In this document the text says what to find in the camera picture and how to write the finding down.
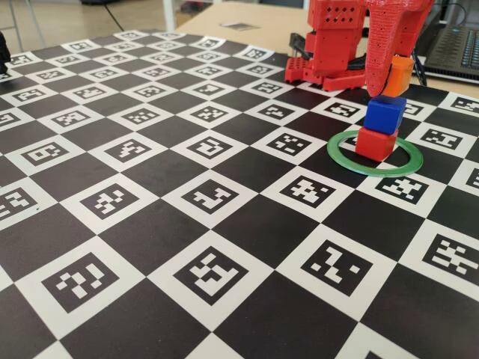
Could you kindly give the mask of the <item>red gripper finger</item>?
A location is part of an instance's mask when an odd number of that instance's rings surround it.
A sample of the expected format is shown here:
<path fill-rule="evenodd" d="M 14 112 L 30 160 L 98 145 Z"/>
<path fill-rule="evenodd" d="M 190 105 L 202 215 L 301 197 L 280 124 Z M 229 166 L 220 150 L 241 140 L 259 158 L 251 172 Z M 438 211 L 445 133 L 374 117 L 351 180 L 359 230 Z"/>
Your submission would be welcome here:
<path fill-rule="evenodd" d="M 369 37 L 366 51 L 366 85 L 371 96 L 399 96 L 409 87 L 413 61 L 396 55 L 402 15 L 407 11 L 429 12 L 433 5 L 428 0 L 366 1 L 370 12 Z"/>

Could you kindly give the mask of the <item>red gripper finger with black pad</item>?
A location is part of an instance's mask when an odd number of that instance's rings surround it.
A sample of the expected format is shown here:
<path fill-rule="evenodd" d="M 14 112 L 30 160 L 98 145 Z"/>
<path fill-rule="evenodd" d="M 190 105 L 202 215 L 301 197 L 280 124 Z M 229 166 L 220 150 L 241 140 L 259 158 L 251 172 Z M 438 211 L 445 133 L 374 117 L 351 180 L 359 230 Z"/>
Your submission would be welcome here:
<path fill-rule="evenodd" d="M 422 10 L 407 11 L 402 15 L 399 27 L 400 33 L 394 50 L 396 55 L 403 57 L 411 55 L 428 13 L 429 8 L 426 6 Z"/>

